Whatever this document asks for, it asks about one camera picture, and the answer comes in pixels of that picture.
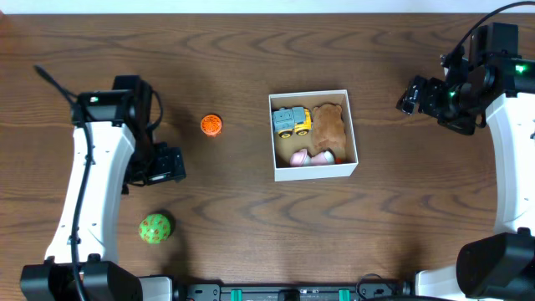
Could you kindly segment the green numbered dice ball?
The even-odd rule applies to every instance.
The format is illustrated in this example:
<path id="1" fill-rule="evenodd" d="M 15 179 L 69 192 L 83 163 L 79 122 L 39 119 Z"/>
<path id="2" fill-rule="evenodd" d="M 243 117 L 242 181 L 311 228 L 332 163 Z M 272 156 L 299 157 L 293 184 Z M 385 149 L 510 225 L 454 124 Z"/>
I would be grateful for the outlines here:
<path id="1" fill-rule="evenodd" d="M 159 244 L 171 235 L 171 222 L 163 214 L 150 214 L 140 222 L 138 233 L 144 242 Z"/>

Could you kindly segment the orange patterned ball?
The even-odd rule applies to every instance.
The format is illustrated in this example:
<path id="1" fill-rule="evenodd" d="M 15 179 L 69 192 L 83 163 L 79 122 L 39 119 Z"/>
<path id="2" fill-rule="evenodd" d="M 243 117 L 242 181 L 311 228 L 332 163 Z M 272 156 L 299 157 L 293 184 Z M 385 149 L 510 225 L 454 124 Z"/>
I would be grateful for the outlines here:
<path id="1" fill-rule="evenodd" d="M 201 119 L 201 131 L 209 137 L 216 137 L 222 132 L 222 119 L 218 115 L 209 114 Z"/>

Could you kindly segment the brown plush bear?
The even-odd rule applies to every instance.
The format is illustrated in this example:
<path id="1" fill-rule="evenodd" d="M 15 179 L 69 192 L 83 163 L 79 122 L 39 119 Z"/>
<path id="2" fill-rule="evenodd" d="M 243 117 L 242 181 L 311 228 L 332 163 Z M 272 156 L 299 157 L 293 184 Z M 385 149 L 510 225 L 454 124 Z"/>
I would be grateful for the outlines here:
<path id="1" fill-rule="evenodd" d="M 326 103 L 313 108 L 313 152 L 331 151 L 339 161 L 346 161 L 347 136 L 341 105 Z"/>

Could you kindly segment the yellow grey toy truck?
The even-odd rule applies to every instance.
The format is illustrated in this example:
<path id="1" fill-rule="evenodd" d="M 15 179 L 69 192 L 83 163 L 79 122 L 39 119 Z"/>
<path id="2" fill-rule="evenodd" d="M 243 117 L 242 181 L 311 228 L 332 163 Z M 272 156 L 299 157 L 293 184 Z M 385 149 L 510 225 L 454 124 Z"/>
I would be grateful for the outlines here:
<path id="1" fill-rule="evenodd" d="M 313 128 L 310 110 L 297 106 L 272 112 L 273 131 L 283 139 L 292 135 L 307 135 Z"/>

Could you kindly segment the white pink rabbit figure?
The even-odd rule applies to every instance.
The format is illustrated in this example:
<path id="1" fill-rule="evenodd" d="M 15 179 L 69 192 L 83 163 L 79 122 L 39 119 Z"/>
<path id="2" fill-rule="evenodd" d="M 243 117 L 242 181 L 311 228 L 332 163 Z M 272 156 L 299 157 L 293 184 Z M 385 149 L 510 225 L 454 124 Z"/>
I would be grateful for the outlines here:
<path id="1" fill-rule="evenodd" d="M 293 153 L 289 165 L 291 167 L 306 167 L 306 166 L 330 166 L 341 164 L 342 161 L 335 157 L 330 150 L 322 151 L 316 156 L 311 156 L 307 149 L 298 150 Z"/>

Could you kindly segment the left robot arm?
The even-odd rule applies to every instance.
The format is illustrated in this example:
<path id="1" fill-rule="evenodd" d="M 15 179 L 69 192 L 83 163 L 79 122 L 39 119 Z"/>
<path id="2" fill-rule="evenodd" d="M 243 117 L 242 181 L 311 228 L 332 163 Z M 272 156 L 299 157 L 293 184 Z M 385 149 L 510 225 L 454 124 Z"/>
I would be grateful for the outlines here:
<path id="1" fill-rule="evenodd" d="M 74 160 L 64 209 L 44 261 L 26 265 L 28 300 L 176 300 L 170 276 L 136 277 L 117 263 L 116 224 L 128 187 L 186 177 L 178 148 L 155 143 L 152 89 L 80 94 L 74 103 Z"/>

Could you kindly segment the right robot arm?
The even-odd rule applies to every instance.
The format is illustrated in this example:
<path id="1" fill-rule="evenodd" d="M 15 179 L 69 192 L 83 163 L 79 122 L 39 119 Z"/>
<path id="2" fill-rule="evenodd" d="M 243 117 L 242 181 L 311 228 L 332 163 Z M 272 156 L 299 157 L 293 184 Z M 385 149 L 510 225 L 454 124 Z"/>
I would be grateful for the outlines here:
<path id="1" fill-rule="evenodd" d="M 468 243 L 456 264 L 415 276 L 415 294 L 445 300 L 534 298 L 534 63 L 463 59 L 443 80 L 414 77 L 397 109 L 422 113 L 459 134 L 489 127 L 496 174 L 492 236 Z"/>

